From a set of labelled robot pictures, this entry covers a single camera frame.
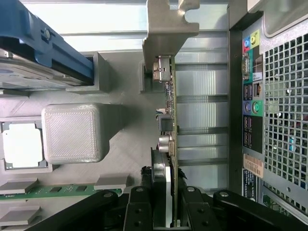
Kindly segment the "hard disk with blue carrier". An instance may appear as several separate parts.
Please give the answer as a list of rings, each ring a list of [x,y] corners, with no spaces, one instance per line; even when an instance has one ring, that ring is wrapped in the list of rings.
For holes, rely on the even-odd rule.
[[[0,89],[92,86],[93,61],[19,0],[0,0]]]

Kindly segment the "black case regulatory label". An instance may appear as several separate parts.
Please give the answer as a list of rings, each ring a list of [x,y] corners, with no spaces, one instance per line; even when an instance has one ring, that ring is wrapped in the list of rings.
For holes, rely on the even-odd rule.
[[[249,170],[242,169],[242,196],[254,202],[258,200],[258,180],[257,177]]]

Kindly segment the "grey plastic parts rack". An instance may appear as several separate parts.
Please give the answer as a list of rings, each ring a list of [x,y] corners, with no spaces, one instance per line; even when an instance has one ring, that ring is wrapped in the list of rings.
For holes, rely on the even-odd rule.
[[[0,99],[0,194],[26,193],[38,185],[93,184],[121,196],[141,185],[141,169],[151,166],[158,140],[155,108],[162,97],[141,94],[140,51],[91,56],[93,86]],[[13,168],[4,159],[3,131],[10,124],[32,123],[41,131],[43,161]],[[89,196],[2,201],[0,231],[26,231]]]

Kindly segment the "brown barcode sticker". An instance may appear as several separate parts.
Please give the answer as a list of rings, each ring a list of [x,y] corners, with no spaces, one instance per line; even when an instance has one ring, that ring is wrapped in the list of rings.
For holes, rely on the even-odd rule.
[[[245,169],[252,172],[254,175],[256,175],[259,178],[263,178],[264,176],[264,164],[261,160],[248,155],[243,154],[243,166]]]

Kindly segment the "open grey PC case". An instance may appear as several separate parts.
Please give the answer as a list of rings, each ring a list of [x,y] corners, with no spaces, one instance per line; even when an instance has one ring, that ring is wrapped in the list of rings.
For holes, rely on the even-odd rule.
[[[308,0],[230,0],[227,13],[231,170],[261,160],[257,203],[308,225]]]

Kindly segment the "silver CPU chip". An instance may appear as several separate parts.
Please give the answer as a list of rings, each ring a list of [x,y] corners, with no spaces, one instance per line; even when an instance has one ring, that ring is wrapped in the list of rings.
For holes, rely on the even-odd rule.
[[[41,131],[32,124],[10,124],[3,131],[4,159],[13,168],[38,167],[43,161]]]

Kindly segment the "green RAM stick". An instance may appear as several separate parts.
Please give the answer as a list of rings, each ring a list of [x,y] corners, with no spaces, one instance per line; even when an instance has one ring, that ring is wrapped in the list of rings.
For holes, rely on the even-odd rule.
[[[69,184],[56,186],[38,185],[26,193],[0,194],[0,202],[12,200],[30,200],[38,198],[89,196],[99,190],[94,189],[93,184]]]

